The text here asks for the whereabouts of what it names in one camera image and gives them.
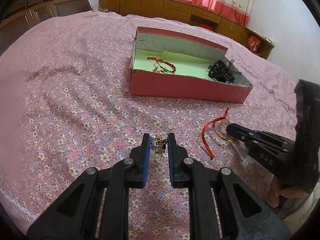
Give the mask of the person's right hand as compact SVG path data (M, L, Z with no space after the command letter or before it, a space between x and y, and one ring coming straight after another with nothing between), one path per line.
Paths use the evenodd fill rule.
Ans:
M276 177L273 177L266 198L267 204L272 208L278 207L280 202L280 196L288 199L298 199L298 204L301 204L302 202L304 202L304 200L308 198L309 195L306 192L304 192L299 185L281 189L279 181Z

